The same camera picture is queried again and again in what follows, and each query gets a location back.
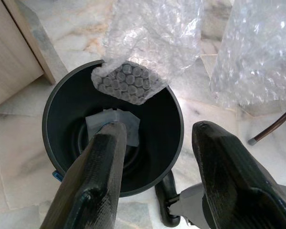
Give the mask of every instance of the wooden cabinet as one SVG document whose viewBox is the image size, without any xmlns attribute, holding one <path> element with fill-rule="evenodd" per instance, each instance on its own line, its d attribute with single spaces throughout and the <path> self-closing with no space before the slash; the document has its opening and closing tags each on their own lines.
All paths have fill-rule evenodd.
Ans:
<svg viewBox="0 0 286 229">
<path fill-rule="evenodd" d="M 0 103 L 43 75 L 43 70 L 0 0 Z"/>
</svg>

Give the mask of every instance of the gray bubble wrap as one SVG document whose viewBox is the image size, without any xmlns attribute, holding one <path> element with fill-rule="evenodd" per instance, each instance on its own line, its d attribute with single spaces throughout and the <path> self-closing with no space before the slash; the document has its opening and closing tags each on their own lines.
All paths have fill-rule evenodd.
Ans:
<svg viewBox="0 0 286 229">
<path fill-rule="evenodd" d="M 182 76 L 199 53 L 202 0 L 119 0 L 94 86 L 141 105 Z"/>
<path fill-rule="evenodd" d="M 211 89 L 224 106 L 286 99 L 286 0 L 235 0 Z"/>
</svg>

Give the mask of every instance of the black bucket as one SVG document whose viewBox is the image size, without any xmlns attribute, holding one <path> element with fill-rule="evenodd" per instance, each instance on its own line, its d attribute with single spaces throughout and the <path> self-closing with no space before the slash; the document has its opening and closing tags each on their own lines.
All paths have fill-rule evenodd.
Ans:
<svg viewBox="0 0 286 229">
<path fill-rule="evenodd" d="M 126 149 L 120 193 L 130 196 L 156 185 L 173 167 L 183 142 L 183 117 L 169 87 L 140 106 L 97 91 L 91 72 L 102 63 L 78 67 L 57 84 L 43 113 L 43 141 L 51 162 L 64 176 L 88 144 L 85 117 L 108 108 L 132 112 L 141 120 L 140 144 Z"/>
</svg>

